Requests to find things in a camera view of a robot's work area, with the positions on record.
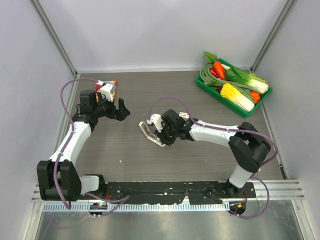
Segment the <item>small orange tomato toy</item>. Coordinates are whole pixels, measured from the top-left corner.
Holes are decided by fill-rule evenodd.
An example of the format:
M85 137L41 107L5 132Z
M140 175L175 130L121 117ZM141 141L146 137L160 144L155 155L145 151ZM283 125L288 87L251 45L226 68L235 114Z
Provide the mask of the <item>small orange tomato toy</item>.
M261 96L258 92L251 91L250 96L252 97L255 104L257 104L261 100Z

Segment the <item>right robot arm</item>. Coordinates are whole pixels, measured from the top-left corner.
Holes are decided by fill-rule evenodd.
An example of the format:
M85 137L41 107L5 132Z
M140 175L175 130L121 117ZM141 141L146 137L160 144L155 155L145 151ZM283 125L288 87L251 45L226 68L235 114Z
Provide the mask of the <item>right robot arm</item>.
M271 150L265 137L248 122L239 126L222 126L185 118L169 109L162 115L151 115L147 124L155 127L154 134L162 145L171 146L179 138L229 148L236 160L236 167L226 181L225 190L233 198L243 193L245 183L258 172Z

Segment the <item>white stapler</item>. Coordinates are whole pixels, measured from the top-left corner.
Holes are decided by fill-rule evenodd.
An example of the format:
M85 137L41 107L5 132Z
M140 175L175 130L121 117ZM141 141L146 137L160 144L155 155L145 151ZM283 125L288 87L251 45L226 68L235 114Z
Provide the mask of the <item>white stapler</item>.
M144 121L141 121L139 123L139 128L141 129L141 131L143 132L143 134L145 135L145 137L152 141L153 143L164 147L165 145L163 143L161 143L160 138L158 138L155 134L153 134L150 129L148 128L147 124Z

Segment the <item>bok choy toy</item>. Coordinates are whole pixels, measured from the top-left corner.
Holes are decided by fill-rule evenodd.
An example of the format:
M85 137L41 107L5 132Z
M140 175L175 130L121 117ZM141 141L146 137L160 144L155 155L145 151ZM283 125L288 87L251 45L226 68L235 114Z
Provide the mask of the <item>bok choy toy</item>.
M252 75L238 67L231 67L226 71L225 77L232 82L249 87L252 91L265 94L269 90L269 85L264 81L255 79Z

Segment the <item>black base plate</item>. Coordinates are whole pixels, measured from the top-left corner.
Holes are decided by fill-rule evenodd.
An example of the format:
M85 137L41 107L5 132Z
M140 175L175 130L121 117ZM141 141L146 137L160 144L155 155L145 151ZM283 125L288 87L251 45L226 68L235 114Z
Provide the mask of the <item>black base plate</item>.
M129 196L125 203L130 205L179 205L186 197L191 205L205 205L220 204L223 199L256 197L251 182L238 189L219 181L108 182L91 194L113 201Z

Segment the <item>orange carrot toy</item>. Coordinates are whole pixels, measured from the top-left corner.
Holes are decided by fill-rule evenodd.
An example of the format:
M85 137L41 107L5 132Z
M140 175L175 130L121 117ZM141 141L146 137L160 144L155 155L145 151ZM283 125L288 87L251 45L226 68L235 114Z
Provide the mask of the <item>orange carrot toy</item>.
M225 69L223 68L222 64L219 61L216 61L213 64L213 68L214 68L215 72L217 73L218 77L221 80L225 81L226 80L225 79L226 72L225 72Z

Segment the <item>white staple box sleeve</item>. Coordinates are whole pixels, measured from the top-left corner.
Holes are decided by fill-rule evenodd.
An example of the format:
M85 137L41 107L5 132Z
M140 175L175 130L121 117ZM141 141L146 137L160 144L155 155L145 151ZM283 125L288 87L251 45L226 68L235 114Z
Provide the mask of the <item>white staple box sleeve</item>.
M186 112L180 112L179 116L182 117L183 119L188 119L190 117L189 114Z

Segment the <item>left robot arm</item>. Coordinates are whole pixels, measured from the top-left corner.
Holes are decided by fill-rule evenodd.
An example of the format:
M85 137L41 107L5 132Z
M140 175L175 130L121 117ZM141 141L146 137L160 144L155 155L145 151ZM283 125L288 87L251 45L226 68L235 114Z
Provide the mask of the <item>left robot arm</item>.
M107 92L92 89L81 91L79 104L62 143L49 160L40 161L36 167L42 200L68 203L83 199L86 193L97 200L106 195L107 185L103 175L79 176L75 164L100 118L123 121L131 114L122 98L115 105L108 96Z

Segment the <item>purple onion toy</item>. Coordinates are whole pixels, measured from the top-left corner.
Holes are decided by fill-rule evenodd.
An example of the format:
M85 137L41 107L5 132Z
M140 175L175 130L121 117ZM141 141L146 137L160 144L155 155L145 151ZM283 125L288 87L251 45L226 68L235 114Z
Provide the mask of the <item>purple onion toy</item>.
M220 93L222 88L223 88L223 86L216 86L216 91Z

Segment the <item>green long beans bundle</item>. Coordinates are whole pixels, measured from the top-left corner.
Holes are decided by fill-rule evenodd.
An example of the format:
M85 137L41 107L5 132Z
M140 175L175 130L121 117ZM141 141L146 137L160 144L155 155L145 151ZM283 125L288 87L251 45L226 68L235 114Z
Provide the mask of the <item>green long beans bundle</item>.
M210 73L210 68L212 65L207 63L199 72L199 76L207 87L217 88L218 86L223 86L224 84L231 84L238 91L240 91L245 97L253 101L253 97L250 96L251 88L249 86L227 80L221 80Z

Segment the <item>green plastic tray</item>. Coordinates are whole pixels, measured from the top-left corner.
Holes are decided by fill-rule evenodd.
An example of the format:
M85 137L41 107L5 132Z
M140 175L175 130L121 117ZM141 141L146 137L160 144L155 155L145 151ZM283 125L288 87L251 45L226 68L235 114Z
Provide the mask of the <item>green plastic tray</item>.
M251 116L272 92L264 79L221 58L200 70L196 85L243 118Z

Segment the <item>candy bag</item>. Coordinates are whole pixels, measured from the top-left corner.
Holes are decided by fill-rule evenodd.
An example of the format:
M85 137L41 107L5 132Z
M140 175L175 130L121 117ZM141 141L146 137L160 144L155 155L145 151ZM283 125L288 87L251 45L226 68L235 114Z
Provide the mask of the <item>candy bag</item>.
M117 89L118 82L115 81L101 81L99 80L95 84L95 91L100 92L102 95L105 96L105 98L112 102L116 95L116 89Z

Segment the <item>red pepper toy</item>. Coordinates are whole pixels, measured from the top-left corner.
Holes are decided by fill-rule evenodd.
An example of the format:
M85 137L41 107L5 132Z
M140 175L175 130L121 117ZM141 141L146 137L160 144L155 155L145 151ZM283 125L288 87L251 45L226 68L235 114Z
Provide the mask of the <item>red pepper toy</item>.
M214 68L210 68L210 69L209 69L209 72L210 72L215 78L218 78L218 79L220 78Z

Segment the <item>napa cabbage toy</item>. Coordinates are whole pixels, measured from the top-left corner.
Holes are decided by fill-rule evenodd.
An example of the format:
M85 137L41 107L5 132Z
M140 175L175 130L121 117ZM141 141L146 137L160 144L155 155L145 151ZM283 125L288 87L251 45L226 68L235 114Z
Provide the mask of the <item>napa cabbage toy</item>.
M246 112L252 111L255 107L255 104L251 100L249 100L238 89L236 89L229 83L226 83L222 86L220 95Z

